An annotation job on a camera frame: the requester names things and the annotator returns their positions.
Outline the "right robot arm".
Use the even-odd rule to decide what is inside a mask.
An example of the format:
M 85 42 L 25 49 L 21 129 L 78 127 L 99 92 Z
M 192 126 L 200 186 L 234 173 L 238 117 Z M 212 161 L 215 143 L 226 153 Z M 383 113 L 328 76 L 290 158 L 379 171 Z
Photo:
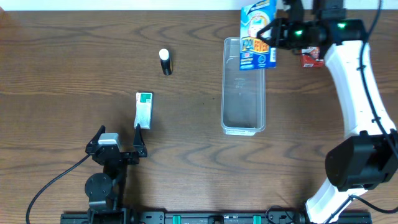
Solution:
M 318 47 L 341 106 L 345 139 L 325 159 L 326 179 L 305 202 L 295 223 L 370 223 L 368 213 L 344 214 L 353 201 L 391 180 L 397 171 L 397 128 L 390 119 L 373 74 L 372 28 L 348 19 L 342 1 L 314 1 L 305 21 L 300 1 L 286 1 L 286 18 L 266 26 L 264 42 L 278 49 Z

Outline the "clear plastic container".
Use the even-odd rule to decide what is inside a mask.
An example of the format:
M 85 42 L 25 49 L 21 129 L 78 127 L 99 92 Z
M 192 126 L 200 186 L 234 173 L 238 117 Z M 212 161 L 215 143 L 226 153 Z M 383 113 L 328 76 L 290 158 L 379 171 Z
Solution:
M 221 127 L 227 135 L 253 136 L 266 127 L 266 71 L 240 70 L 240 42 L 224 40 Z

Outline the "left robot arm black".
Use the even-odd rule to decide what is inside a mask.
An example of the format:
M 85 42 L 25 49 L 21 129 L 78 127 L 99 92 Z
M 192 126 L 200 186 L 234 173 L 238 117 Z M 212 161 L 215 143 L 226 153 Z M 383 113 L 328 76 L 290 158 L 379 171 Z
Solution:
M 139 159 L 147 157 L 147 148 L 141 135 L 141 126 L 136 126 L 133 151 L 120 150 L 119 134 L 107 133 L 101 126 L 86 145 L 85 152 L 103 166 L 103 171 L 93 174 L 85 184 L 89 199 L 87 223 L 139 223 L 137 213 L 123 206 L 127 167 L 138 165 Z

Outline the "dark bottle white cap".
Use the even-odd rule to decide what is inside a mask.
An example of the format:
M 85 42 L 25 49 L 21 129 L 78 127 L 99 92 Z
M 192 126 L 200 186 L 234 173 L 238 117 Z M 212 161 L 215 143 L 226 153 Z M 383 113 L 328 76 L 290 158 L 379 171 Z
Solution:
M 160 64 L 162 67 L 162 71 L 164 75 L 171 75 L 172 74 L 172 59 L 170 52 L 167 49 L 160 49 L 159 50 L 159 57 L 160 57 Z

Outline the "red medicine box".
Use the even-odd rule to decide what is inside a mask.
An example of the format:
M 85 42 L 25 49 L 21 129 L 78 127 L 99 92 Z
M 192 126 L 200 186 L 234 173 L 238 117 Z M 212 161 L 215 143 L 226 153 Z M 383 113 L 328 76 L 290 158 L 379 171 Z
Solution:
M 320 59 L 319 47 L 307 47 L 300 50 L 300 63 L 303 68 L 324 66 L 324 60 Z

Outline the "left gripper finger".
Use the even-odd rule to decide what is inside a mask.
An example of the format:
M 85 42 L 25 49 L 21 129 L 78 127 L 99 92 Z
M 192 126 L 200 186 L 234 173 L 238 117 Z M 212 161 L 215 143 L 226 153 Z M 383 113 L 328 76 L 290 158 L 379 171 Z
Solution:
M 137 124 L 137 126 L 136 126 L 133 146 L 134 146 L 136 151 L 145 151 L 146 150 L 146 145 L 145 145 L 144 140 L 143 140 L 143 138 L 141 136 L 141 125 L 140 124 Z
M 94 135 L 94 137 L 90 140 L 90 142 L 88 143 L 89 146 L 93 146 L 93 145 L 97 145 L 98 141 L 100 139 L 100 136 L 105 133 L 105 126 L 101 125 L 101 127 L 99 128 L 99 130 L 97 131 L 97 133 Z

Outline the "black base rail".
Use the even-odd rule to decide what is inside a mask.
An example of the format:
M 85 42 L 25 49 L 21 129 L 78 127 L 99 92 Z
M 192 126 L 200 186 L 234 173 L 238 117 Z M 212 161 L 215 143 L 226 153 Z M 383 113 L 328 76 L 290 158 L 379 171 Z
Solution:
M 269 209 L 263 213 L 170 213 L 163 211 L 136 212 L 131 209 L 108 212 L 68 212 L 60 216 L 60 224 L 306 224 L 303 212 Z

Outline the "blue Kool Fever box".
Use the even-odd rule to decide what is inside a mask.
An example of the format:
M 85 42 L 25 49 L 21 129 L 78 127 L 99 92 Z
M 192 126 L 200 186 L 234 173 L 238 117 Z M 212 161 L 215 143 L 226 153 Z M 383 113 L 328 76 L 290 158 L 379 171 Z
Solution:
M 240 25 L 240 70 L 276 68 L 276 48 L 270 47 L 263 39 L 271 36 L 271 30 L 260 33 L 275 18 L 275 0 L 262 0 L 241 8 Z

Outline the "green white medicine box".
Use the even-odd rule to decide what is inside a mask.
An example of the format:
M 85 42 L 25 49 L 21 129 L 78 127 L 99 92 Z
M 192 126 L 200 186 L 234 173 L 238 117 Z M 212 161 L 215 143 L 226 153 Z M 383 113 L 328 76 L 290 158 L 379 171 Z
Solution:
M 136 93 L 136 117 L 134 128 L 140 126 L 141 129 L 150 129 L 152 121 L 153 93 Z

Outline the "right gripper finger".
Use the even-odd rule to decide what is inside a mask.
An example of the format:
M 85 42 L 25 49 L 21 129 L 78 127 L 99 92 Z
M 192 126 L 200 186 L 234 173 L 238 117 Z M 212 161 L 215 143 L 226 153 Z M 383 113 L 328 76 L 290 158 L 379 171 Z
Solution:
M 283 9 L 288 13 L 289 22 L 301 22 L 304 18 L 304 8 L 301 0 L 282 0 Z
M 270 47 L 278 47 L 280 39 L 280 28 L 282 19 L 274 19 L 264 28 L 257 32 L 256 38 Z

